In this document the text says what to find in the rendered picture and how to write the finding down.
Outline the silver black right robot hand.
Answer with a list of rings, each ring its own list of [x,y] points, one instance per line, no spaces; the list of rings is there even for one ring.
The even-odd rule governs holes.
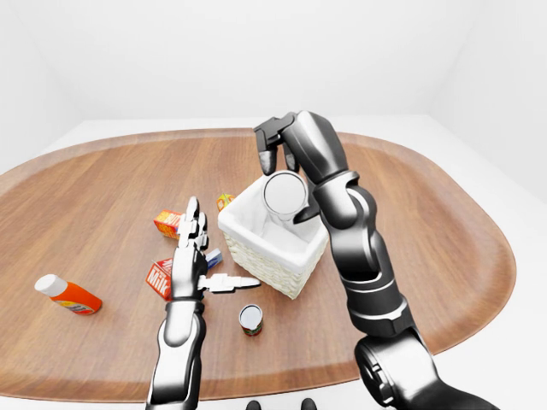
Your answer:
[[[342,144],[327,119],[308,111],[289,113],[263,122],[254,132],[264,174],[275,172],[281,144],[287,167],[294,172],[302,169],[307,177],[309,206],[298,212],[294,223],[321,214],[334,228],[354,225],[357,209],[346,186],[356,184],[359,175],[349,170]]]

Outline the small red green tin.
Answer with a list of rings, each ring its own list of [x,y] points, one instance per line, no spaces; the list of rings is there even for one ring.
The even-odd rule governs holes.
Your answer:
[[[263,325],[263,315],[260,307],[256,304],[243,307],[239,314],[239,324],[247,336],[258,335],[262,331]]]

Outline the orange printed food box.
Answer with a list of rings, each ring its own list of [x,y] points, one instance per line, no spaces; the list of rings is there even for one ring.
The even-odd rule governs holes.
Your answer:
[[[163,209],[155,218],[157,229],[166,237],[178,239],[179,221],[181,213]]]

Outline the white woven basket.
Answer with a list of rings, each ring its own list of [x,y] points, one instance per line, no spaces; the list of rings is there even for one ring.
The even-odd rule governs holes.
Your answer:
[[[218,217],[233,260],[261,281],[296,298],[325,250],[328,234],[318,216],[283,223],[266,210],[260,177]]]

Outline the tin with white lid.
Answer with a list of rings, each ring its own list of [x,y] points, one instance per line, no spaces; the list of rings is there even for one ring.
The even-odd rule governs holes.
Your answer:
[[[292,223],[294,217],[308,205],[309,191],[304,179],[293,171],[278,171],[265,178],[262,201],[266,210],[283,223]]]

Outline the red white milk carton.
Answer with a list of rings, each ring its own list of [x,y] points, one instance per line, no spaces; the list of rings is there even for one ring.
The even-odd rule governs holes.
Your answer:
[[[171,271],[173,259],[154,261],[145,282],[165,301],[171,301]]]

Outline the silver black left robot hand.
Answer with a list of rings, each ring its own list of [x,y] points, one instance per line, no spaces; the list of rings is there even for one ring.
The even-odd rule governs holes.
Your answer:
[[[261,284],[257,278],[233,277],[226,273],[216,273],[207,278],[208,263],[203,251],[208,246],[207,217],[199,210],[198,199],[192,196],[179,223],[179,242],[174,251],[171,271],[173,300],[199,298],[204,290],[224,293]]]

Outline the orange bottle with white cap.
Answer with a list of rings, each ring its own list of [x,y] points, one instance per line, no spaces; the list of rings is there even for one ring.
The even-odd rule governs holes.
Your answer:
[[[75,283],[65,281],[55,274],[39,278],[34,289],[47,295],[53,302],[78,315],[97,312],[102,300]]]

